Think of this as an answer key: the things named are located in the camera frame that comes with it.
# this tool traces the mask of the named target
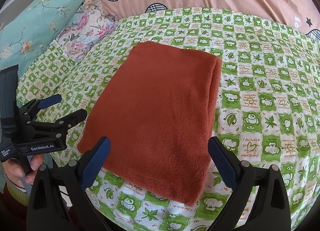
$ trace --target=orange flower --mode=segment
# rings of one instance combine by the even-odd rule
[[[22,48],[20,50],[20,53],[23,53],[25,55],[28,51],[30,51],[31,44],[32,44],[32,41],[28,41],[27,43],[26,42],[22,43]]]

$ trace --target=star print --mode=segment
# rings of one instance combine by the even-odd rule
[[[311,27],[311,25],[312,25],[311,19],[307,18],[307,22],[306,23],[309,25],[309,27]]]

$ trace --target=human hand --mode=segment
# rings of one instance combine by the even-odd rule
[[[44,154],[37,154],[37,155],[33,156],[33,158],[31,159],[31,162],[30,162],[30,166],[31,166],[31,169],[33,170],[33,172],[29,173],[26,176],[27,183],[33,184],[33,181],[35,180],[37,171],[38,171],[40,165],[42,165],[43,163],[44,163]],[[3,163],[3,167],[4,167],[4,172],[6,173],[8,179],[11,182],[20,188],[24,188],[23,184],[20,181],[21,177],[25,177],[25,173],[24,173],[22,167],[18,163],[14,162],[11,159],[5,161]]]

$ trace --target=metal screw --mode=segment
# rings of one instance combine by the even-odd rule
[[[47,168],[47,166],[45,164],[42,164],[40,167],[39,167],[39,170],[45,170]]]
[[[241,162],[241,165],[242,165],[243,167],[249,167],[249,166],[250,166],[250,163],[249,163],[248,161],[242,161],[242,162]]]
[[[73,166],[77,165],[77,161],[76,160],[72,160],[68,164],[69,164],[69,166],[73,167]]]
[[[273,165],[271,166],[271,168],[272,168],[273,170],[275,170],[275,171],[279,170],[279,167],[278,167],[277,165],[275,165],[275,164],[273,164]]]

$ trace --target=red folded cloth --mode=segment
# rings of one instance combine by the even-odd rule
[[[103,167],[192,206],[204,188],[222,61],[198,50],[137,44],[88,116],[78,150],[111,141]]]

